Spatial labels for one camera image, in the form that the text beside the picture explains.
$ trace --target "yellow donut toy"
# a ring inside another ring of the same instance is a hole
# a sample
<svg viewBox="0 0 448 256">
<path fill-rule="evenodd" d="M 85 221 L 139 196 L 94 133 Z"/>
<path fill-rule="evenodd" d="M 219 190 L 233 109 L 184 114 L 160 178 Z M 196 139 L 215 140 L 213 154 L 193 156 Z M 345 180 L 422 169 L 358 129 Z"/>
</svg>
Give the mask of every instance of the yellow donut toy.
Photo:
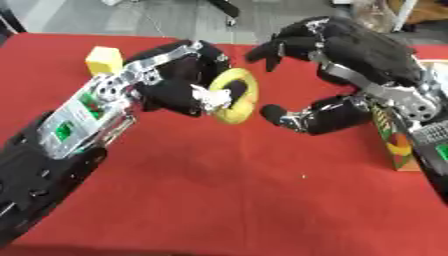
<svg viewBox="0 0 448 256">
<path fill-rule="evenodd" d="M 252 74 L 242 68 L 232 68 L 219 75 L 210 85 L 210 91 L 225 89 L 234 81 L 241 81 L 246 85 L 244 94 L 229 108 L 221 108 L 212 115 L 227 124 L 240 124 L 246 121 L 255 109 L 258 101 L 258 83 Z"/>
</svg>

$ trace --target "yellow cube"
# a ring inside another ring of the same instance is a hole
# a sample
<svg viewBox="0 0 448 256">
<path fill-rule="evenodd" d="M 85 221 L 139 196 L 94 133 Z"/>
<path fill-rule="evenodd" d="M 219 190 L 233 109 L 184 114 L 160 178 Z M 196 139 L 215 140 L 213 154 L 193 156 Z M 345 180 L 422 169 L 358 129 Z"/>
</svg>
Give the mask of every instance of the yellow cube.
<svg viewBox="0 0 448 256">
<path fill-rule="evenodd" d="M 86 58 L 90 73 L 117 73 L 123 68 L 123 58 L 117 48 L 96 46 Z"/>
</svg>

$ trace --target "red table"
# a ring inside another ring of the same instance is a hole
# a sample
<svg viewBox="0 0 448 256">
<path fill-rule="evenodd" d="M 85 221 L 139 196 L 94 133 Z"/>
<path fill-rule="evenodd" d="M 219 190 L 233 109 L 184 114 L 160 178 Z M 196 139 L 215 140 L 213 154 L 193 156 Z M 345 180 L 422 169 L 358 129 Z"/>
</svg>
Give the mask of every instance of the red table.
<svg viewBox="0 0 448 256">
<path fill-rule="evenodd" d="M 0 49 L 0 141 L 75 92 L 95 45 L 129 56 L 171 39 L 15 36 Z M 248 46 L 222 45 L 258 78 L 261 104 L 299 109 L 339 87 L 313 64 L 275 73 L 247 65 Z M 419 47 L 448 58 L 448 47 Z M 321 137 L 257 113 L 240 126 L 166 111 L 142 115 L 74 194 L 1 255 L 446 255 L 448 209 L 420 173 L 389 169 L 371 124 Z"/>
</svg>

